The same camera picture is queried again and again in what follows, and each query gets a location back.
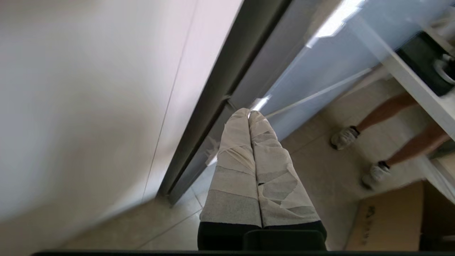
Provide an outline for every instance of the human leg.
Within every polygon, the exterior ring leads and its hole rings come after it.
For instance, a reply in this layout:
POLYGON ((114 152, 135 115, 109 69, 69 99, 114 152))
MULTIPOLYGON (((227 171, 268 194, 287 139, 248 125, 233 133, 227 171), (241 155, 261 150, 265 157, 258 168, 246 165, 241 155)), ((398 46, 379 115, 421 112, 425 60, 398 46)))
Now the human leg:
POLYGON ((399 94, 386 100, 384 103, 375 108, 356 126, 356 129, 359 133, 361 133, 367 128, 398 114, 401 110, 414 105, 417 105, 417 102, 407 92, 399 94))
POLYGON ((392 97, 375 108, 357 126, 350 126, 334 134, 330 144, 334 149, 342 150, 352 144, 367 128, 391 118, 401 110, 417 105, 417 102, 407 92, 392 97))
POLYGON ((396 151, 389 159, 374 164, 370 172, 362 177, 362 184, 372 188, 390 174, 390 167, 406 160, 428 154, 450 139, 450 136, 436 123, 429 124, 423 132, 408 141, 396 151))

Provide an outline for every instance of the white shelf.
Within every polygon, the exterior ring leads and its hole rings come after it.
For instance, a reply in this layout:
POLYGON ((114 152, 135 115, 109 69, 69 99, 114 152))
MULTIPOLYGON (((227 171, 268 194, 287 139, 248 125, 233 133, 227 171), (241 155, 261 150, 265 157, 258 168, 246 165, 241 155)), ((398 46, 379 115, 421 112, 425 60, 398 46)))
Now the white shelf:
POLYGON ((365 43, 395 79, 416 99, 420 106, 455 139, 455 93, 443 97, 436 94, 361 18, 352 24, 352 30, 365 43))

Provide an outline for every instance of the floor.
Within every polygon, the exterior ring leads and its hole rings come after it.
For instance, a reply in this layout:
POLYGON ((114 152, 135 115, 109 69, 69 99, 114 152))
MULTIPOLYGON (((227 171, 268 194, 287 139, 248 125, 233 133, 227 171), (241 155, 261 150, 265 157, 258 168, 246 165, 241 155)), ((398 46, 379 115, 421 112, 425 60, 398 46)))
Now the floor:
MULTIPOLYGON (((340 127, 357 124, 387 98, 403 92, 394 80, 379 81, 331 103, 282 141, 294 167, 327 229, 327 247, 342 250, 361 198, 359 177, 372 162, 387 158, 419 133, 430 117, 418 107, 371 127, 357 143, 333 150, 330 135, 340 127)), ((67 242, 66 249, 197 250, 199 213, 205 204, 214 165, 208 167, 181 200, 171 207, 158 197, 67 242)), ((447 183, 426 158, 393 168, 393 176, 375 191, 380 193, 427 178, 452 196, 447 183)))

